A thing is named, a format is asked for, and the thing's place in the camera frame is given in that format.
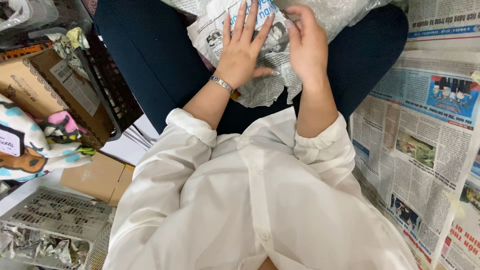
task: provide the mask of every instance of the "forearm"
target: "forearm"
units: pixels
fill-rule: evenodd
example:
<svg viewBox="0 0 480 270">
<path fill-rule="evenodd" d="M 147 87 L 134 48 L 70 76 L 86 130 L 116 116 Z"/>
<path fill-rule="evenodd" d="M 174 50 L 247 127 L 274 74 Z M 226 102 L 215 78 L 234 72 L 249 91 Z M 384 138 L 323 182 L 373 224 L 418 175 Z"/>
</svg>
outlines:
<svg viewBox="0 0 480 270">
<path fill-rule="evenodd" d="M 208 83 L 183 107 L 196 119 L 207 122 L 215 130 L 227 106 L 229 92 L 213 81 Z"/>
<path fill-rule="evenodd" d="M 327 75 L 303 84 L 297 133 L 305 138 L 318 136 L 338 117 Z"/>
</svg>

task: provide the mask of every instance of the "fingernail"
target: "fingernail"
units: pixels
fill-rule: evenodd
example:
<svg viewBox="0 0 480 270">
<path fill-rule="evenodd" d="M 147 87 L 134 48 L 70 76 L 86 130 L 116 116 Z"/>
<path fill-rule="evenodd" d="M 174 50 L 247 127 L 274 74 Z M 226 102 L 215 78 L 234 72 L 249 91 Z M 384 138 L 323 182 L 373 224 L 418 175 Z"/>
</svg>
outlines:
<svg viewBox="0 0 480 270">
<path fill-rule="evenodd" d="M 293 26 L 293 23 L 290 20 L 285 20 L 285 27 L 290 30 L 290 28 Z"/>
</svg>

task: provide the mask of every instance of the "dark blue pants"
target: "dark blue pants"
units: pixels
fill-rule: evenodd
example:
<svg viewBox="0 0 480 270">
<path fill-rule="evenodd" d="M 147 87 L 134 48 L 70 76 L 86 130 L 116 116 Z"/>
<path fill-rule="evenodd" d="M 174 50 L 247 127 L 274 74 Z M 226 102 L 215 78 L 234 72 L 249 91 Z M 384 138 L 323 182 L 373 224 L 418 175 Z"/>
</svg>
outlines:
<svg viewBox="0 0 480 270">
<path fill-rule="evenodd" d="M 178 14 L 160 0 L 100 0 L 98 34 L 150 122 L 161 133 L 165 118 L 207 82 L 205 68 Z M 347 118 L 392 67 L 407 39 L 408 21 L 393 5 L 371 11 L 329 45 L 328 78 L 337 109 Z M 258 118 L 287 105 L 284 91 L 270 107 L 246 108 L 230 100 L 218 134 L 242 133 Z M 298 112 L 300 94 L 294 99 Z"/>
</svg>

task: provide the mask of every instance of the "cardboard box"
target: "cardboard box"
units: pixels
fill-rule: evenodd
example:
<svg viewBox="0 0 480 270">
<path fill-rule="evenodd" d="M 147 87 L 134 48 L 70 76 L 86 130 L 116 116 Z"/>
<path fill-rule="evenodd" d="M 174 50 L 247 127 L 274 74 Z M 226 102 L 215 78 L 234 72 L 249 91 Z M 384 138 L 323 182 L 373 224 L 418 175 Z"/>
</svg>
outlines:
<svg viewBox="0 0 480 270">
<path fill-rule="evenodd" d="M 36 119 L 68 111 L 87 130 L 82 142 L 96 149 L 114 129 L 95 91 L 52 48 L 1 63 L 0 94 Z"/>
<path fill-rule="evenodd" d="M 135 168 L 102 153 L 92 159 L 90 164 L 64 169 L 61 184 L 117 206 L 132 182 Z"/>
</svg>

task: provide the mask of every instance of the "colorful fabric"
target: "colorful fabric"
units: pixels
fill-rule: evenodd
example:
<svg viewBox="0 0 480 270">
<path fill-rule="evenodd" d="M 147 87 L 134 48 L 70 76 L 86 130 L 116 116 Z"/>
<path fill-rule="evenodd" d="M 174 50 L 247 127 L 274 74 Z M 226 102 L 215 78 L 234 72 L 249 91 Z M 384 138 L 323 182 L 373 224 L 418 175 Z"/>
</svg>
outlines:
<svg viewBox="0 0 480 270">
<path fill-rule="evenodd" d="M 24 153 L 0 152 L 0 180 L 26 181 L 60 168 L 92 162 L 95 151 L 77 142 L 86 130 L 61 111 L 36 123 L 8 98 L 0 95 L 0 124 L 24 134 Z"/>
</svg>

